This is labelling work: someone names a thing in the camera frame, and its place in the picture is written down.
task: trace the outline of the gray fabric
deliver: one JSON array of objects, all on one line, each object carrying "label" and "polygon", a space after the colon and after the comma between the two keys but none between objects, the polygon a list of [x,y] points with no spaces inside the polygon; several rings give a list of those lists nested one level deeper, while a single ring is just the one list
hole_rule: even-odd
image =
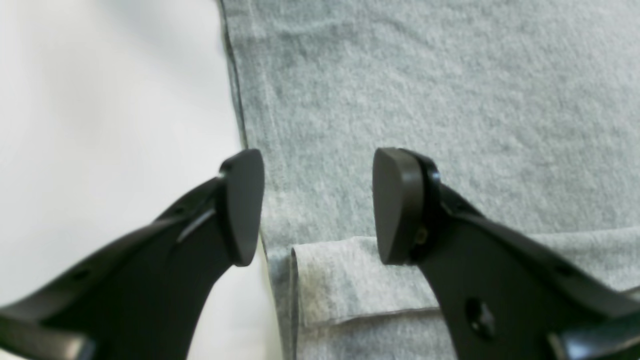
[{"label": "gray fabric", "polygon": [[[640,227],[534,238],[637,298],[640,252],[634,249]],[[382,265],[375,238],[295,245],[293,251],[298,328],[292,330],[298,359],[388,359],[394,352],[397,359],[456,359],[438,303],[420,271]],[[362,352],[369,346],[374,348]]]},{"label": "gray fabric", "polygon": [[291,247],[375,235],[377,147],[525,233],[640,225],[637,1],[221,1],[286,354]]}]

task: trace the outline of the white surface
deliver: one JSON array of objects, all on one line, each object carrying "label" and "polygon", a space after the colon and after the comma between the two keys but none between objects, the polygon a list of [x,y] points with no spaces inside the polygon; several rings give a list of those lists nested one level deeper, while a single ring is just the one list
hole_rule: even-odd
[{"label": "white surface", "polygon": [[[240,150],[225,61],[212,1],[0,0],[0,304]],[[215,285],[191,360],[280,357],[264,267]]]}]

